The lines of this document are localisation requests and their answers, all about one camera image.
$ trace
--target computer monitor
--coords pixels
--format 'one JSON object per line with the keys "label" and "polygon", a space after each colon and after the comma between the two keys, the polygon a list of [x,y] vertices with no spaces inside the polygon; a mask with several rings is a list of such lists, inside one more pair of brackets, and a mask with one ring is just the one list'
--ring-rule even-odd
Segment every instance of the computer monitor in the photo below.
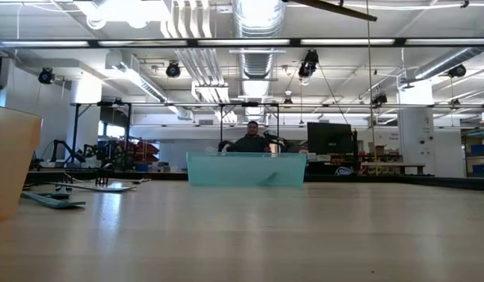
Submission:
{"label": "computer monitor", "polygon": [[347,154],[353,152],[352,126],[309,122],[308,152],[316,154]]}

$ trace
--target translucent teal container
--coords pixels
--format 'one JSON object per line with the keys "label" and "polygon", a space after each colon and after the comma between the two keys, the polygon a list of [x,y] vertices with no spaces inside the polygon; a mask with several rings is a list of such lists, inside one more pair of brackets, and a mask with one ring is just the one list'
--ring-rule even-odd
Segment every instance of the translucent teal container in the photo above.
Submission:
{"label": "translucent teal container", "polygon": [[301,187],[305,154],[193,153],[187,154],[191,186]]}

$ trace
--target pillar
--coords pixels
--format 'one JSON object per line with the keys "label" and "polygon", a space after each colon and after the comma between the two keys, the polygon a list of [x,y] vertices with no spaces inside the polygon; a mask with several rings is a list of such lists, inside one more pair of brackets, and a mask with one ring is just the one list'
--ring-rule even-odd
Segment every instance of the pillar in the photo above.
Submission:
{"label": "pillar", "polygon": [[[419,81],[413,88],[399,89],[401,104],[433,104],[432,83]],[[399,110],[400,153],[404,163],[425,164],[425,174],[435,174],[435,134],[431,108],[404,108]],[[416,168],[407,168],[406,173],[416,174]]]}
{"label": "pillar", "polygon": [[[101,81],[92,78],[82,78],[71,82],[71,103],[98,103],[101,101],[103,86]],[[87,106],[81,106],[79,112],[82,113]],[[84,145],[96,145],[98,143],[100,108],[91,106],[78,118],[77,142],[75,148],[83,150]],[[75,123],[75,107],[70,107],[67,144],[72,146]]]}

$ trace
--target fan blade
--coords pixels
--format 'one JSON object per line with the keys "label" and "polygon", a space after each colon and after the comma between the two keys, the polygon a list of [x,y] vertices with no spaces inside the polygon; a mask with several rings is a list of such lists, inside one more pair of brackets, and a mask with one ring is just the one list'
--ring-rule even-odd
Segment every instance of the fan blade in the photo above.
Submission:
{"label": "fan blade", "polygon": [[313,8],[322,9],[333,13],[338,13],[345,16],[352,16],[361,20],[369,20],[369,21],[377,20],[376,16],[367,15],[366,13],[357,12],[352,9],[341,7],[335,4],[330,4],[327,2],[322,2],[320,0],[291,0],[291,1],[298,4],[307,5]]}

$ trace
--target clear plastic bin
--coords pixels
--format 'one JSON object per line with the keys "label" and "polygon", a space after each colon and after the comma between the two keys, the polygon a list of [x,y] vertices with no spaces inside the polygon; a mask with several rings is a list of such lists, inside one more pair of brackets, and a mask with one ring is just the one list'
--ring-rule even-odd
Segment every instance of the clear plastic bin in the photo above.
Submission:
{"label": "clear plastic bin", "polygon": [[301,187],[305,154],[187,154],[191,186]]}
{"label": "clear plastic bin", "polygon": [[0,107],[0,220],[16,213],[42,118]]}

